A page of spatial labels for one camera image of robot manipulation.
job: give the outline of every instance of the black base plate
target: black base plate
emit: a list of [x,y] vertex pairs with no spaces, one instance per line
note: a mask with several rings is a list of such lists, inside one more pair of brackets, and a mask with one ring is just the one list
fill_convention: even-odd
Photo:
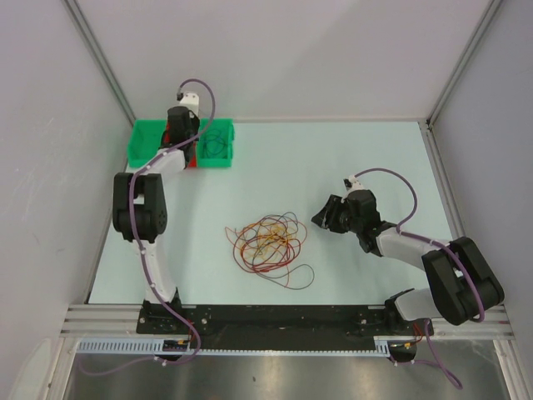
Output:
[[[137,333],[189,333],[163,311],[150,317],[141,310],[145,319]],[[182,307],[180,315],[198,330],[202,348],[215,350],[373,350],[375,336],[415,336],[412,322],[390,323],[383,307],[198,305]]]

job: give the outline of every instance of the green tray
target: green tray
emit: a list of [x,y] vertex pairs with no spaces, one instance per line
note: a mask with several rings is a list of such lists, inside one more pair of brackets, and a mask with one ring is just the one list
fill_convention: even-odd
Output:
[[[207,119],[200,122],[200,130]],[[197,166],[199,168],[227,168],[232,165],[233,139],[235,129],[231,119],[215,119],[207,132],[200,136],[197,144]]]
[[[200,121],[200,130],[207,119]],[[157,154],[167,127],[165,119],[138,119],[127,144],[127,162],[131,168],[146,165]],[[231,119],[215,119],[197,143],[197,166],[226,168],[232,165],[235,130]]]
[[131,168],[140,168],[157,154],[167,127],[165,119],[138,119],[133,125],[132,137],[127,144],[127,162]]

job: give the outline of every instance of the light blue table surface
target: light blue table surface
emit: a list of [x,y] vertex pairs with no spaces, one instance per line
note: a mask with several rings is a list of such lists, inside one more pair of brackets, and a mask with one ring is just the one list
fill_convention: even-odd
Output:
[[[390,168],[411,181],[419,209],[406,230],[450,238],[426,149],[415,122],[238,123],[233,165],[189,169],[165,186],[168,225],[163,236],[171,275],[185,304],[378,304],[407,288],[426,288],[425,274],[400,261],[365,254],[354,234],[311,224],[343,178]],[[381,217],[398,222],[412,199],[403,182],[382,172],[361,179],[376,195]],[[311,264],[315,282],[287,290],[243,272],[224,227],[242,228],[269,213],[293,211],[308,227],[295,263]],[[90,303],[141,303],[139,259],[111,227]],[[305,284],[309,272],[294,272]]]

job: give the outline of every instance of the gray wall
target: gray wall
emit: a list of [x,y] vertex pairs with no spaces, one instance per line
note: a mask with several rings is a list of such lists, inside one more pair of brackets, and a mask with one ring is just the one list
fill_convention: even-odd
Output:
[[79,0],[138,118],[193,76],[248,120],[423,118],[488,2]]
[[436,122],[465,228],[506,290],[533,371],[533,2],[504,2]]
[[59,0],[0,4],[0,398],[79,299],[129,127]]

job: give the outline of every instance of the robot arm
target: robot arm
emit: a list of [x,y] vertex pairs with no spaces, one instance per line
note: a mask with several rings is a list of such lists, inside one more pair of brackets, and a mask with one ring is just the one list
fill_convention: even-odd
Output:
[[[193,92],[180,94],[179,104],[168,110],[167,126],[162,132],[161,145],[157,155],[168,148],[195,136],[200,120],[197,117],[199,100]],[[147,270],[157,294],[166,303],[176,300],[177,287],[169,273],[162,248],[162,234],[167,227],[167,206],[163,185],[185,169],[194,156],[193,142],[183,148],[169,152],[148,172],[135,182],[135,220],[137,232],[144,248]],[[133,251],[140,256],[137,243],[133,240],[132,223],[128,206],[128,190],[133,173],[121,172],[115,176],[113,187],[112,221],[116,231],[132,244]],[[152,287],[146,285],[145,301],[158,305]]]
[[[374,194],[355,176],[344,181],[344,197],[331,195],[326,206],[311,221],[334,233],[353,232],[365,253],[401,260],[422,269],[430,289],[410,290],[391,298],[403,319],[442,316],[459,325],[479,313],[473,292],[465,277],[446,252],[430,243],[401,235],[396,225],[382,221]],[[460,237],[451,242],[438,241],[455,253],[480,294],[483,308],[491,308],[504,299],[504,292],[474,242]]]

